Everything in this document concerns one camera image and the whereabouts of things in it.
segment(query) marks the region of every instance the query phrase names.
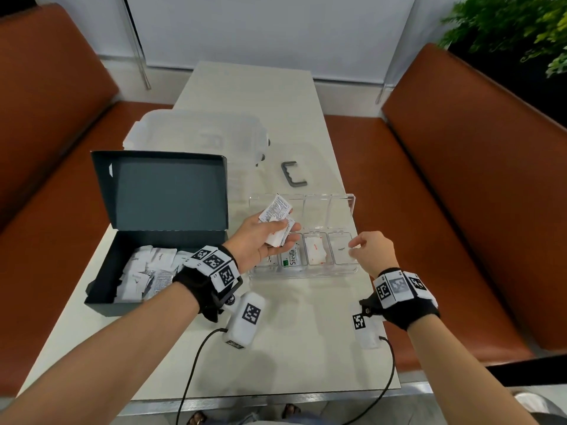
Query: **person's right arm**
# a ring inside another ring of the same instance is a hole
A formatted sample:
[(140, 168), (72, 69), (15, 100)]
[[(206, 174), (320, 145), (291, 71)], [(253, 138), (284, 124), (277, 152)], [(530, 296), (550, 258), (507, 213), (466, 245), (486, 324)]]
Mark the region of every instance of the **person's right arm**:
[[(349, 244), (358, 245), (351, 255), (371, 277), (399, 267), (392, 241), (381, 232), (361, 233)], [(447, 423), (537, 425), (436, 315), (428, 314), (410, 324), (408, 336)]]

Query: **table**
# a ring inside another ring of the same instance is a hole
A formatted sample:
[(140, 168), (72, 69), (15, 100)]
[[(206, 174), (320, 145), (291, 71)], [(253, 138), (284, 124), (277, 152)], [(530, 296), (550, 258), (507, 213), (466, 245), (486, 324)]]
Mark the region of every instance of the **table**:
[[(276, 176), (274, 167), (280, 169), (282, 156), (297, 156), (304, 158), (316, 179), (302, 193), (344, 193), (308, 71), (200, 63), (175, 109), (252, 113), (260, 118), (272, 144), (266, 161), (257, 168), (257, 192), (296, 192), (290, 191), (283, 176)], [(229, 205), (230, 231), (242, 221), (241, 210), (238, 203)], [(355, 233), (352, 221), (348, 229)], [(20, 391), (74, 346), (114, 320), (83, 304), (86, 285), (95, 278), (114, 235), (115, 230), (109, 227)], [(243, 288), (248, 288), (246, 277)], [(275, 400), (353, 398), (357, 394), (376, 396), (390, 376), (390, 351), (361, 350), (348, 313), (349, 303), (365, 298), (371, 289), (363, 271), (349, 277), (254, 285), (254, 291), (268, 301), (269, 309), (252, 347), (239, 351), (222, 343), (220, 336), (214, 337), (203, 349), (184, 410), (235, 403), (261, 405)], [(176, 411), (176, 400), (183, 393), (196, 350), (215, 327), (198, 316), (124, 414)], [(397, 374), (391, 387), (400, 388)]]

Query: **hand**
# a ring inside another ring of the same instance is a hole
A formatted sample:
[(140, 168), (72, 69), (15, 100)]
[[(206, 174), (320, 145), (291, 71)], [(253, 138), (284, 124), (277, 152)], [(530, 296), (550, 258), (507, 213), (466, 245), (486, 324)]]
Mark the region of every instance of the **hand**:
[(399, 267), (391, 240), (384, 237), (380, 231), (365, 231), (349, 242), (349, 255), (356, 259), (364, 271), (374, 279), (389, 268)]
[[(234, 235), (224, 243), (224, 247), (236, 259), (238, 271), (241, 274), (258, 265), (267, 256), (278, 255), (290, 250), (295, 242), (301, 238), (299, 234), (289, 234), (282, 247), (274, 248), (267, 245), (268, 236), (287, 227), (287, 220), (260, 222), (258, 219), (260, 214), (261, 212), (246, 218)], [(300, 229), (299, 222), (296, 222), (291, 228), (292, 231), (299, 231)]]

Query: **orange leather cushion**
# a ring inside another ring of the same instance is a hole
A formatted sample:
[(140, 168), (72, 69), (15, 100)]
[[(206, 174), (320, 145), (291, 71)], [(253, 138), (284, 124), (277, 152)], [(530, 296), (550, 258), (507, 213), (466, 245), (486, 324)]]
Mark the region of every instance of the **orange leather cushion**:
[(15, 396), (108, 227), (90, 151), (122, 149), (160, 104), (119, 102), (0, 234), (0, 397)]
[(434, 45), (383, 110), (519, 321), (567, 349), (567, 131)]
[(118, 93), (63, 8), (0, 20), (0, 228)]
[[(325, 116), (358, 232), (382, 231), (403, 269), (423, 279), (441, 318), (487, 364), (532, 354), (381, 119)], [(419, 362), (407, 333), (386, 322), (399, 371)]]

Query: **green plant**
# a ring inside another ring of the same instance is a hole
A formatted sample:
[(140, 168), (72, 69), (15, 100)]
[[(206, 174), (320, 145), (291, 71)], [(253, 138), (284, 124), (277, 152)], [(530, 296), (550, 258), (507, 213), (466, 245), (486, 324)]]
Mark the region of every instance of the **green plant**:
[(520, 61), (554, 55), (548, 77), (567, 71), (567, 0), (463, 0), (441, 21), (440, 46), (471, 40), (469, 52), (510, 51)]

